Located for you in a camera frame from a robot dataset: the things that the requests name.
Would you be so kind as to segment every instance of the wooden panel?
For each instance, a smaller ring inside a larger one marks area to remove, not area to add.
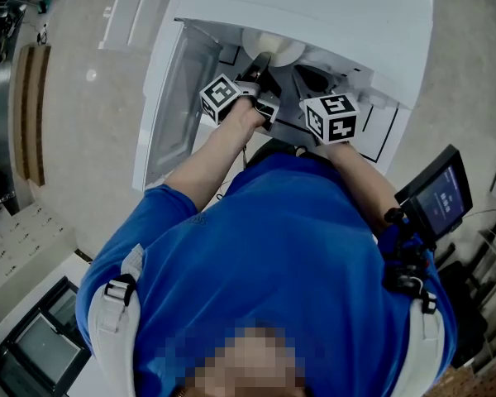
[[[39,187],[45,183],[42,160],[42,106],[50,49],[51,47],[46,45],[34,49],[27,90],[27,163],[30,179]]]
[[[13,143],[15,147],[15,165],[17,173],[22,179],[29,178],[29,167],[27,164],[26,143],[26,101],[27,85],[31,63],[33,61],[33,47],[26,46],[20,50],[15,78],[15,94],[13,103]]]

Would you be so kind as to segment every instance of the tiled floor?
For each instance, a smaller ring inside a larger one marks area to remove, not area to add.
[[[32,187],[74,226],[91,256],[141,197],[131,177],[149,56],[98,50],[103,11],[113,1],[64,0],[50,26],[46,186]],[[463,155],[474,210],[496,208],[488,193],[496,170],[496,0],[436,0],[435,21],[422,96],[388,177],[402,187],[452,143]],[[92,70],[96,78],[89,82]],[[251,143],[249,154],[258,145]],[[238,160],[234,170],[240,166]],[[495,217],[474,216],[452,235],[461,257],[471,257],[475,232]]]

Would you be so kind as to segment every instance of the window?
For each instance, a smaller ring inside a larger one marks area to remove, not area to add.
[[[75,320],[77,288],[63,278],[0,346],[0,385],[13,397],[61,397],[90,358]]]

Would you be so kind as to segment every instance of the white appliance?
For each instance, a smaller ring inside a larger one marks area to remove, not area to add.
[[[246,29],[304,43],[295,63],[345,75],[363,115],[353,145],[384,173],[420,92],[432,11],[433,0],[169,0],[143,88],[133,187],[158,181],[191,154],[197,133],[211,131],[200,122],[199,91],[250,63],[243,49],[234,65],[219,63],[223,48],[242,46]],[[292,67],[273,70],[283,95],[270,135],[312,147]]]

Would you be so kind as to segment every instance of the black frame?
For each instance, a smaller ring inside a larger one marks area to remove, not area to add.
[[[449,167],[454,170],[455,179],[460,190],[464,204],[464,212],[440,233],[434,233],[427,215],[422,210],[417,196],[433,181],[441,176]],[[461,225],[463,217],[472,209],[472,196],[470,195],[469,180],[466,177],[465,167],[460,152],[449,145],[428,167],[421,172],[412,182],[398,193],[395,199],[400,204],[413,227],[417,229],[426,244],[435,248],[435,243],[448,232]]]
[[[50,308],[52,305],[69,289],[77,294],[78,288],[71,283],[68,278],[62,278],[51,288],[50,291],[45,294],[37,305],[31,309],[24,318],[22,318],[22,320],[7,335],[6,339],[0,344],[0,370],[3,365],[3,356],[6,354],[7,350],[29,374],[48,391],[48,394],[52,397],[61,397],[66,394],[91,356],[90,350],[86,346],[79,331],[76,330],[75,332],[70,332],[62,323],[50,314]],[[20,348],[18,348],[18,345],[15,343],[21,334],[24,333],[26,328],[30,326],[31,322],[33,322],[33,320],[40,314],[50,321],[51,325],[57,330],[59,335],[63,335],[79,348],[79,353],[75,356],[72,363],[68,366],[68,369],[57,383],[54,383],[50,378],[48,378],[48,376],[41,369],[39,369],[38,366],[36,366],[27,356],[24,355],[24,353],[22,353]],[[12,395],[11,390],[7,387],[7,384],[5,384],[1,379],[0,386],[8,395]]]

